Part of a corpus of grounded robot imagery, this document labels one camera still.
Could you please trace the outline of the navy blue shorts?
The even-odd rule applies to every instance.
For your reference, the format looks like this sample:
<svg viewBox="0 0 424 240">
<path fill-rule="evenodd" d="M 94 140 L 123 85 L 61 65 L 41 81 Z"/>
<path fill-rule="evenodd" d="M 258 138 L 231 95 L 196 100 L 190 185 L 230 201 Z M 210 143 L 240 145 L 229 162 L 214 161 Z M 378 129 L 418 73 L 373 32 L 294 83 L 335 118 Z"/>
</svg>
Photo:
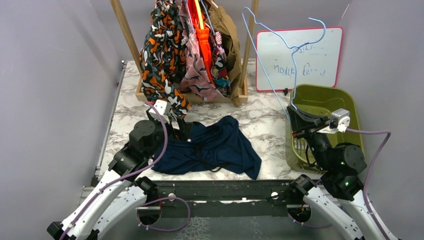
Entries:
<svg viewBox="0 0 424 240">
<path fill-rule="evenodd" d="M 226 115 L 208 126 L 193 122 L 188 139 L 168 140 L 163 157 L 151 169 L 167 175 L 226 169 L 256 180 L 261 164 L 238 120 Z"/>
</svg>

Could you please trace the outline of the light blue wire hanger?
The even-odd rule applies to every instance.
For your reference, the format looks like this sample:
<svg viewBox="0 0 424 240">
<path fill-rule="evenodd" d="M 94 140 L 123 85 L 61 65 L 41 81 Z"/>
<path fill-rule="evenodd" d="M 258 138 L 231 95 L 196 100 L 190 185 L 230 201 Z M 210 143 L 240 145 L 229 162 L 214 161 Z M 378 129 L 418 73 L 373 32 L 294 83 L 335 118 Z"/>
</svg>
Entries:
<svg viewBox="0 0 424 240">
<path fill-rule="evenodd" d="M 321 41 L 321 40 L 325 37 L 325 35 L 326 35 L 326 33 L 327 33 L 327 25 L 326 25 L 326 24 L 325 24 L 322 20 L 320 20 L 320 19 L 316 19 L 316 18 L 313 18 L 313 17 L 309 17 L 309 18 L 308 18 L 309 20 L 314 21 L 314 22 L 317 22 L 317 23 L 320 23 L 320 24 L 322 25 L 322 34 L 321 34 L 320 38 L 318 38 L 318 39 L 317 39 L 317 40 L 315 40 L 315 41 L 306 41 L 306 42 L 302 43 L 301 45 L 292 45 L 292 46 L 290 46 L 290 45 L 288 44 L 288 42 L 286 41 L 286 39 L 285 39 L 282 35 L 280 35 L 279 33 L 277 33 L 275 30 L 273 30 L 273 29 L 269 28 L 269 27 L 268 27 L 268 26 L 266 26 L 265 24 L 263 24 L 263 23 L 261 23 L 261 22 L 258 22 L 258 21 L 256 20 L 256 14 L 255 14 L 255 13 L 253 13 L 253 10 L 252 10 L 250 7 L 244 7 L 244 8 L 241 10 L 241 16 L 242 16 L 242 19 L 243 19 L 243 21 L 244 21 L 244 24 L 245 24 L 245 26 L 246 26 L 246 28 L 247 28 L 247 36 L 250 38 L 251 43 L 253 43 L 254 41 L 253 41 L 253 36 L 252 36 L 252 34 L 251 34 L 251 30 L 249 30 L 249 27 L 248 27 L 248 24 L 247 24 L 247 21 L 246 21 L 245 11 L 247 11 L 248 13 L 250 13 L 250 15 L 252 16 L 252 20 L 253 20 L 253 24 L 254 24 L 254 25 L 260 25 L 260 26 L 264 27 L 266 30 L 268 30 L 269 32 L 271 32 L 272 34 L 274 34 L 275 36 L 277 36 L 278 38 L 280 38 L 280 39 L 282 40 L 282 42 L 284 43 L 284 45 L 286 46 L 286 48 L 287 48 L 287 49 L 289 49 L 289 50 L 291 50 L 290 57 L 291 57 L 291 60 L 292 60 L 292 62 L 293 62 L 293 66 L 294 66 L 294 70 L 295 70 L 295 73 L 294 73 L 294 92 L 296 92 L 296 88 L 297 88 L 297 78 L 298 78 L 298 66 L 297 66 L 297 62 L 296 62 L 296 59 L 295 59 L 295 54 L 296 54 L 296 53 L 297 53 L 297 52 L 298 52 L 298 51 L 299 51 L 302 47 L 304 47 L 304 46 L 319 43 L 319 42 L 320 42 L 320 41 Z M 281 102 L 281 99 L 280 99 L 280 97 L 278 96 L 277 91 L 276 91 L 276 89 L 274 88 L 274 85 L 273 85 L 273 83 L 271 82 L 271 80 L 270 80 L 270 78 L 269 78 L 269 74 L 267 73 L 267 71 L 266 71 L 266 69 L 265 69 L 265 66 L 264 66 L 264 64 L 263 64 L 263 62 L 262 62 L 262 60 L 261 60 L 261 57 L 259 56 L 258 48 L 254 46 L 254 47 L 253 47 L 253 49 L 254 49 L 254 52 L 256 53 L 257 60 L 259 61 L 259 64 L 260 64 L 260 66 L 261 66 L 261 68 L 262 68 L 262 71 L 263 71 L 263 73 L 264 73 L 264 75 L 265 75 L 265 77 L 266 77 L 266 80 L 268 81 L 268 83 L 269 83 L 269 85 L 270 85 L 270 87 L 271 87 L 272 92 L 273 92 L 273 93 L 274 93 L 274 95 L 275 95 L 275 98 L 276 98 L 276 100 L 277 100 L 278 104 L 279 104 L 279 105 L 280 105 L 280 107 L 282 108 L 282 111 L 283 111 L 283 113 L 285 114 L 286 119 L 287 119 L 288 121 L 290 121 L 290 116 L 289 116 L 289 114 L 288 114 L 287 107 L 286 107 L 286 106 L 284 106 L 284 105 L 283 105 L 283 103 Z"/>
</svg>

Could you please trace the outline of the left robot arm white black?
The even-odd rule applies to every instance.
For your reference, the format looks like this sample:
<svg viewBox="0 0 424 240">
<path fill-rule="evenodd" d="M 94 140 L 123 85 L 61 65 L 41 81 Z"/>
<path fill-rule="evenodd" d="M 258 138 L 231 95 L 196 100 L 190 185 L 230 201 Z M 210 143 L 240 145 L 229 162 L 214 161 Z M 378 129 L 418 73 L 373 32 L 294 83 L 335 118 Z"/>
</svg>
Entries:
<svg viewBox="0 0 424 240">
<path fill-rule="evenodd" d="M 165 114 L 147 112 L 129 132 L 129 141 L 119 150 L 101 180 L 85 200 L 62 221 L 46 229 L 55 240 L 100 240 L 128 212 L 157 200 L 157 185 L 148 177 L 149 159 L 158 159 L 170 140 L 188 140 L 193 123 L 177 118 L 177 128 Z"/>
</svg>

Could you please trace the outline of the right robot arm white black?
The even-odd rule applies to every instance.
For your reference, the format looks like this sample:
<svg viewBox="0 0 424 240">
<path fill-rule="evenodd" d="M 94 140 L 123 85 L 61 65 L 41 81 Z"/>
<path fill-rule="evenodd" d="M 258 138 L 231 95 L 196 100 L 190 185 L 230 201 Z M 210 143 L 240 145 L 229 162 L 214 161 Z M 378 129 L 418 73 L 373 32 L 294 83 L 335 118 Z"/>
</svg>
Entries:
<svg viewBox="0 0 424 240">
<path fill-rule="evenodd" d="M 330 116 L 320 116 L 289 105 L 287 113 L 292 136 L 306 141 L 315 159 L 311 166 L 324 171 L 320 182 L 339 204 L 305 174 L 288 185 L 285 198 L 318 211 L 346 240 L 395 240 L 369 200 L 367 184 L 359 178 L 361 172 L 371 169 L 361 147 L 346 142 L 332 146 L 328 138 L 349 130 L 350 112 L 339 108 Z"/>
</svg>

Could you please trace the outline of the colourful patterned shorts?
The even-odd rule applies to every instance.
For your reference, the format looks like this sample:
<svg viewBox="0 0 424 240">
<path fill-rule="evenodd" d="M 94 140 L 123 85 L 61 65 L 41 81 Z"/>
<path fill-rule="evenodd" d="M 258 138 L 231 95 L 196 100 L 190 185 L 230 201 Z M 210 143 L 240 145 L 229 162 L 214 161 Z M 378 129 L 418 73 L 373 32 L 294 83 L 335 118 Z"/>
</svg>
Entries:
<svg viewBox="0 0 424 240">
<path fill-rule="evenodd" d="M 227 71 L 227 55 L 222 46 L 221 33 L 215 31 L 209 35 L 211 44 L 212 67 L 211 76 L 215 87 L 226 98 L 231 95 L 232 88 Z"/>
</svg>

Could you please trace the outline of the tan khaki shorts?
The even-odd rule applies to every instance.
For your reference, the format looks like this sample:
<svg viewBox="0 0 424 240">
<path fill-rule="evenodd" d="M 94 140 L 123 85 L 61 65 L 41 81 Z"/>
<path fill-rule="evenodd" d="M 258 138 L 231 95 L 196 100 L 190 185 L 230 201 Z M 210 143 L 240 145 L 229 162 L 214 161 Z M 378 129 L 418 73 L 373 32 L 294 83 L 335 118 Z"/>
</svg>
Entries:
<svg viewBox="0 0 424 240">
<path fill-rule="evenodd" d="M 243 80 L 241 45 L 237 34 L 237 28 L 225 9 L 217 3 L 210 3 L 208 14 L 214 30 L 220 32 L 222 36 L 222 46 L 227 56 L 226 69 L 232 88 L 230 99 L 235 107 L 239 107 L 242 103 L 240 101 L 238 89 Z"/>
</svg>

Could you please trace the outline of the olive green plastic basket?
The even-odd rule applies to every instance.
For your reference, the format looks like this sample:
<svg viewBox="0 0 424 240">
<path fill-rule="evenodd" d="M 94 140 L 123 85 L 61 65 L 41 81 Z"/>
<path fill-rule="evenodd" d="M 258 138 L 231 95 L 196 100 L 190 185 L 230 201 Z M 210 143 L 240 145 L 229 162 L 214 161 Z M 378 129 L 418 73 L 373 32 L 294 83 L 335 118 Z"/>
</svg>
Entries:
<svg viewBox="0 0 424 240">
<path fill-rule="evenodd" d="M 296 87 L 293 103 L 298 109 L 319 116 L 330 117 L 331 113 L 338 109 L 348 110 L 350 112 L 349 127 L 354 130 L 360 129 L 355 101 L 348 92 L 342 89 L 301 84 Z M 285 158 L 288 166 L 299 172 L 323 173 L 322 170 L 308 165 L 315 159 L 310 150 L 308 155 L 305 155 L 306 147 L 307 142 L 304 139 L 293 138 L 291 124 L 286 122 Z"/>
</svg>

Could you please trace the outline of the pink patterned garment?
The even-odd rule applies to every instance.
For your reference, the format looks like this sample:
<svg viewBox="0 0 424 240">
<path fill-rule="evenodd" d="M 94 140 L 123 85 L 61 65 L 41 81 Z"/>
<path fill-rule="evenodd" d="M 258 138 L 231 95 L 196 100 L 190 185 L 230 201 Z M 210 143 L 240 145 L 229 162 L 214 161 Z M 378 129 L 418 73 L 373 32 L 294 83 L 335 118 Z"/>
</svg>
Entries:
<svg viewBox="0 0 424 240">
<path fill-rule="evenodd" d="M 192 17 L 193 14 L 190 13 L 188 1 L 183 0 L 180 5 L 179 18 L 183 26 L 182 35 L 186 64 L 185 75 L 178 89 L 182 92 L 191 91 L 204 102 L 210 102 L 219 97 L 220 94 L 207 75 L 207 68 L 201 56 L 199 40 Z"/>
</svg>

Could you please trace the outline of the wooden clothes rack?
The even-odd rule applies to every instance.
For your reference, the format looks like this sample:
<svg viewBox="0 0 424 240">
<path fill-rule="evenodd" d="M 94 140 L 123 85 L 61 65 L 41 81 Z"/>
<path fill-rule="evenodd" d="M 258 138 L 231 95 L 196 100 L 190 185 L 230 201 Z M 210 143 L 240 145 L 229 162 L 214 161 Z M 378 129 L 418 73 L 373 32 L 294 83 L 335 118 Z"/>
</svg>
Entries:
<svg viewBox="0 0 424 240">
<path fill-rule="evenodd" d="M 105 27 L 119 57 L 125 61 L 133 61 L 136 76 L 139 77 L 141 74 L 140 50 L 144 45 L 145 36 L 151 26 L 151 11 L 155 2 L 153 0 L 104 0 L 105 8 L 103 9 L 100 8 L 99 3 L 95 1 L 91 3 L 96 9 L 98 18 Z M 239 107 L 248 102 L 249 65 L 255 62 L 255 59 L 250 57 L 252 43 L 245 26 L 248 18 L 242 16 L 242 9 L 244 7 L 253 7 L 254 2 L 252 0 L 219 0 L 217 3 L 224 8 L 236 25 L 241 48 L 243 81 L 237 88 L 238 98 L 234 100 L 216 98 L 213 102 L 220 104 L 233 103 L 235 107 Z"/>
</svg>

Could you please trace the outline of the pink framed whiteboard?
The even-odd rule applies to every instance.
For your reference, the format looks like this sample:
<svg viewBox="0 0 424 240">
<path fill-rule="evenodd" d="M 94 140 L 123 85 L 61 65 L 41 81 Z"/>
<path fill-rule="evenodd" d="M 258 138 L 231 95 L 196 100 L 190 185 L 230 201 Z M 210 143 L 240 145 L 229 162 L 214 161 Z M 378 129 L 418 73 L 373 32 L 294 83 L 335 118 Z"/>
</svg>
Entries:
<svg viewBox="0 0 424 240">
<path fill-rule="evenodd" d="M 276 30 L 290 46 L 313 42 L 320 38 L 322 28 L 299 28 Z M 340 26 L 327 27 L 324 38 L 315 44 L 302 47 L 295 55 L 297 63 L 297 85 L 309 84 L 334 87 L 337 82 L 340 53 L 344 30 Z M 292 50 L 268 30 L 256 35 L 256 47 L 276 91 L 294 87 L 295 68 L 291 59 Z M 256 89 L 271 92 L 265 74 L 256 57 Z"/>
</svg>

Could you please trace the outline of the camouflage orange black garment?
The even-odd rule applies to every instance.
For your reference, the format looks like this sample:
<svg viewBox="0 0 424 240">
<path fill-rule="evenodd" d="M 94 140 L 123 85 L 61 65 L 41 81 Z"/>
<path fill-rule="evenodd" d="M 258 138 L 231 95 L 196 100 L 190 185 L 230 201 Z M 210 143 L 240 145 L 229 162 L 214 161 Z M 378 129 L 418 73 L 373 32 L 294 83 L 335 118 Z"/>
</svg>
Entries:
<svg viewBox="0 0 424 240">
<path fill-rule="evenodd" d="M 155 4 L 139 55 L 141 91 L 150 102 L 169 102 L 172 115 L 184 118 L 191 105 L 177 87 L 186 74 L 186 44 L 180 7 L 174 0 L 157 0 Z"/>
</svg>

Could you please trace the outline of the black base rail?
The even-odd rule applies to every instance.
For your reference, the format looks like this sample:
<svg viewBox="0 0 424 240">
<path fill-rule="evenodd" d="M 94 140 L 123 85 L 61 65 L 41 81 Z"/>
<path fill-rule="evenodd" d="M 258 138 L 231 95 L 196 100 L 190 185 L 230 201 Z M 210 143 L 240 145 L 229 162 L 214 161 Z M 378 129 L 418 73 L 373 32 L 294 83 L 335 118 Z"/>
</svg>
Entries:
<svg viewBox="0 0 424 240">
<path fill-rule="evenodd" d="M 148 220 L 191 217 L 285 217 L 304 202 L 289 193 L 291 179 L 155 181 L 162 199 L 137 205 L 136 216 Z"/>
</svg>

